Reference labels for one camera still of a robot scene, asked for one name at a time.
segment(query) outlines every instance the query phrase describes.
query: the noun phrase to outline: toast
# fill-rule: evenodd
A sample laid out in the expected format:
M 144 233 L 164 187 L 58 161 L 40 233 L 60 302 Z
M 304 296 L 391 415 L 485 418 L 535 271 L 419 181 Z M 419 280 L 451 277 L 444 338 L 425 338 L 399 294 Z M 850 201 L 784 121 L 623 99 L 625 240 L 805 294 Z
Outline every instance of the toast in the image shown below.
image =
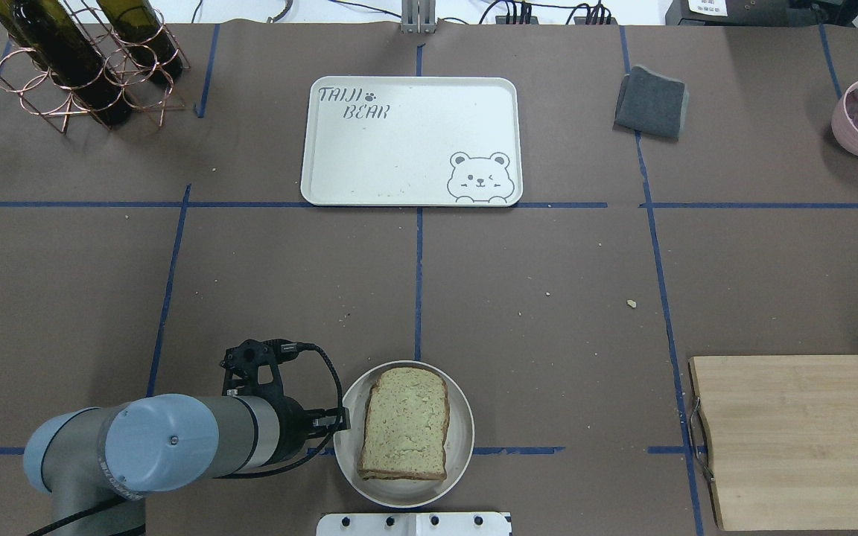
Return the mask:
M 366 404 L 360 477 L 442 481 L 448 428 L 449 392 L 442 377 L 424 368 L 387 370 Z

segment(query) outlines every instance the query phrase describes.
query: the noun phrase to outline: wine bottle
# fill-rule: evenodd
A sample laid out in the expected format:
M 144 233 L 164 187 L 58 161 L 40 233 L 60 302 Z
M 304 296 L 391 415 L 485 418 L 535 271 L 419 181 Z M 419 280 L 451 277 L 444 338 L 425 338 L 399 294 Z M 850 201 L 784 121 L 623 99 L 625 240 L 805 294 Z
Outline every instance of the wine bottle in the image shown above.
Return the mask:
M 15 21 L 11 18 L 11 10 L 13 9 L 13 1 L 11 0 L 0 0 L 0 24 L 6 31 L 9 33 L 11 39 L 15 42 L 15 44 L 19 45 L 22 48 L 31 48 L 31 45 L 28 44 L 28 41 L 25 40 L 24 37 L 19 33 L 18 28 L 15 28 Z M 42 57 L 38 55 L 37 51 L 29 51 L 28 56 L 31 58 L 31 62 L 35 64 L 35 67 L 38 68 L 39 71 L 47 71 L 48 66 L 45 65 L 45 62 L 42 61 Z
M 139 68 L 150 70 L 154 65 L 154 57 L 157 57 L 171 80 L 180 77 L 184 71 L 184 63 L 168 35 L 160 31 L 161 22 L 157 20 L 157 15 L 147 0 L 98 0 L 98 6 L 123 40 L 140 44 L 129 47 L 129 52 L 139 64 Z M 166 85 L 168 82 L 167 77 L 160 71 L 155 71 L 150 80 L 160 85 Z
M 112 126 L 132 112 L 117 76 L 105 67 L 104 57 L 78 30 L 58 0 L 13 0 L 13 21 L 23 38 L 45 64 L 96 119 Z

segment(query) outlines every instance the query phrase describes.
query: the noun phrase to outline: white bowl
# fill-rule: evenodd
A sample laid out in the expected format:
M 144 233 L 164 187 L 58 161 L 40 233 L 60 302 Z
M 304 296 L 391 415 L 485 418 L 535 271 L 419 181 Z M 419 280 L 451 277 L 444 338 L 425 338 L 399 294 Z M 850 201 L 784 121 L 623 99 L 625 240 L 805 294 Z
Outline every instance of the white bowl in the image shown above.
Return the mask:
M 357 472 L 360 464 L 360 452 L 363 447 L 363 431 L 366 424 L 366 403 L 369 400 L 372 384 L 379 375 L 395 367 L 415 367 L 431 370 L 443 380 L 449 388 L 449 431 L 445 438 L 444 481 L 415 481 L 414 479 L 362 479 Z M 343 405 L 349 412 L 350 430 L 334 436 L 334 450 L 340 470 L 356 491 L 374 503 L 390 508 L 415 508 L 428 505 L 446 495 L 463 477 L 465 469 L 472 459 L 472 448 L 476 441 L 476 425 L 472 418 L 472 409 L 465 399 L 462 389 L 446 373 L 430 364 L 420 362 L 391 362 L 371 369 L 350 386 L 343 395 Z

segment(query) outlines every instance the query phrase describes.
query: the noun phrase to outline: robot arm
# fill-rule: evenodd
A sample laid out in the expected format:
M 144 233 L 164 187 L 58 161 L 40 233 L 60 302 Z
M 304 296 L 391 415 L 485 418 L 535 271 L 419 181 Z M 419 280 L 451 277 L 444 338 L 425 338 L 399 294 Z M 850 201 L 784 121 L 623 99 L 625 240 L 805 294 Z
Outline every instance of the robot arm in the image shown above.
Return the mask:
M 304 410 L 283 394 L 279 364 L 308 349 L 319 351 L 334 376 L 334 408 Z M 54 518 L 109 506 L 55 527 L 57 534 L 144 534 L 144 498 L 150 493 L 178 489 L 198 479 L 283 472 L 312 458 L 334 433 L 349 427 L 340 379 L 319 347 L 249 339 L 229 349 L 221 366 L 226 369 L 224 396 L 169 394 L 117 407 L 86 408 L 52 418 L 35 431 L 23 465 L 33 487 L 52 495 Z M 260 366 L 271 367 L 271 383 L 258 383 Z M 308 438 L 323 440 L 298 462 L 270 471 L 241 472 L 292 459 Z

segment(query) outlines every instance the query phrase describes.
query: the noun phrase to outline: gray towel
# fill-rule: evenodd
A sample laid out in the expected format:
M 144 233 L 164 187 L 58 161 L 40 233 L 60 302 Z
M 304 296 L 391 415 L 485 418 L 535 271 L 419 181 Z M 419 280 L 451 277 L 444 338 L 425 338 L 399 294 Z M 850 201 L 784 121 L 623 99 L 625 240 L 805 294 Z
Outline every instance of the gray towel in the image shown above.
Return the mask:
M 620 81 L 614 122 L 651 135 L 678 137 L 684 131 L 687 98 L 684 82 L 636 65 Z

